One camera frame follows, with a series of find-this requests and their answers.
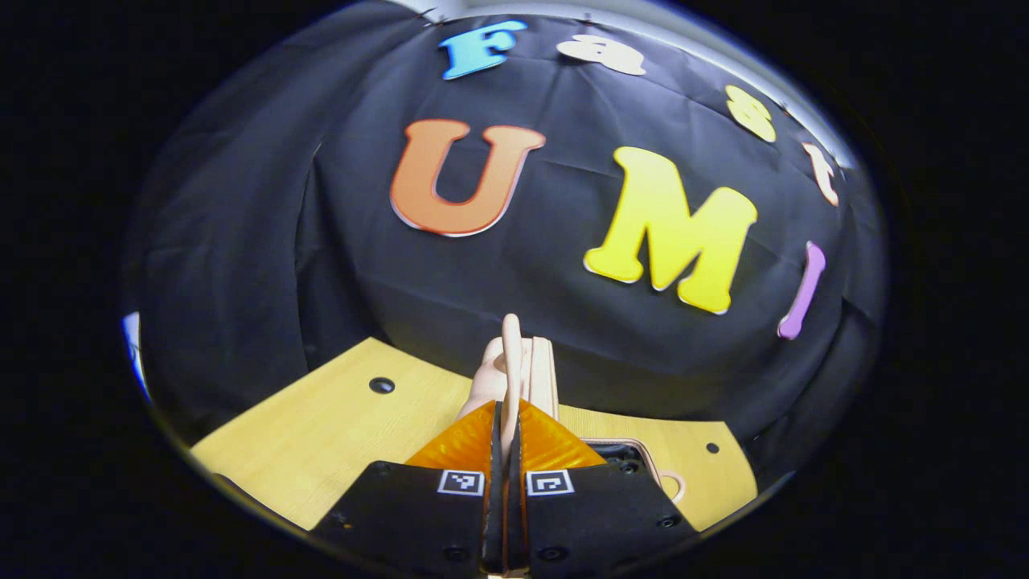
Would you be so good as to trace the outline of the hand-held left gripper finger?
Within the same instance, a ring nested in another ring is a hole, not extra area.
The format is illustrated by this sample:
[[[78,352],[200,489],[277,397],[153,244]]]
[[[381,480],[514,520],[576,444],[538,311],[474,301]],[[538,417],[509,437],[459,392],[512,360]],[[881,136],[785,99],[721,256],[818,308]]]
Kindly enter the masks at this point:
[[[615,576],[699,533],[628,437],[578,437],[526,400],[506,492],[506,560],[530,576]]]
[[[400,577],[502,568],[501,414],[490,400],[407,461],[372,462],[311,536]]]

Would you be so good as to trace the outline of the pink suitcase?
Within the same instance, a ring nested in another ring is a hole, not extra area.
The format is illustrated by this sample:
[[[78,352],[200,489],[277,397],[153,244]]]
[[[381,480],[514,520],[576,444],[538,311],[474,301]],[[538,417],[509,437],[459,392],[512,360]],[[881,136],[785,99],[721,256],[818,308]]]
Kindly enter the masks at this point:
[[[510,478],[509,466],[492,466],[493,458],[512,459],[524,470],[563,470],[599,466],[602,450],[617,445],[639,454],[644,472],[658,487],[675,484],[679,503],[687,485],[675,470],[658,468],[654,454],[639,437],[577,436],[562,424],[556,387],[554,346],[544,338],[525,338],[514,313],[504,316],[500,336],[486,343],[468,396],[453,424],[435,442],[443,470],[471,470],[485,478]]]

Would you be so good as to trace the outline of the black backdrop cloth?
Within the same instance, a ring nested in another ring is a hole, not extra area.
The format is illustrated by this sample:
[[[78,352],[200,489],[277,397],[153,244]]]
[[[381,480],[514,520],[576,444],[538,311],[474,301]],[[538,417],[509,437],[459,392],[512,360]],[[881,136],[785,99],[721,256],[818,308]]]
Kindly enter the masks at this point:
[[[837,153],[749,76],[633,30],[362,0],[166,143],[126,312],[191,442],[368,337],[470,376],[514,313],[563,403],[722,421],[767,487],[882,332],[888,227]]]

